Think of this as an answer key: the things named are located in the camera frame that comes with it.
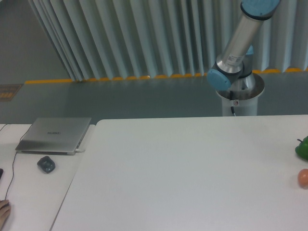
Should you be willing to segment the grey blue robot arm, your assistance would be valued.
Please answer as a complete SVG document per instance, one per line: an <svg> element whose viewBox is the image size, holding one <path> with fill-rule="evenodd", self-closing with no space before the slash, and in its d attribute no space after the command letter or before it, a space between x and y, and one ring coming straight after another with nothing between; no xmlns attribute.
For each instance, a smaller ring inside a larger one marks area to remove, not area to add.
<svg viewBox="0 0 308 231"><path fill-rule="evenodd" d="M249 48L263 22L276 11L279 0L243 0L241 16L227 46L207 73L208 83L216 90L226 91L231 85L250 75L252 68L244 64Z"/></svg>

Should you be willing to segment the person's hand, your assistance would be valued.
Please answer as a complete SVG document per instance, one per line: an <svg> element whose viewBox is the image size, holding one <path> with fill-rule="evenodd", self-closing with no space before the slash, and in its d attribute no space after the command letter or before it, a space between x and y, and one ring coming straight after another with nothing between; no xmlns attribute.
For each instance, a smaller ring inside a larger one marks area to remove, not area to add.
<svg viewBox="0 0 308 231"><path fill-rule="evenodd" d="M11 206L9 200L2 200L0 202L0 228L4 225L5 221L7 220L8 216L11 212Z"/></svg>

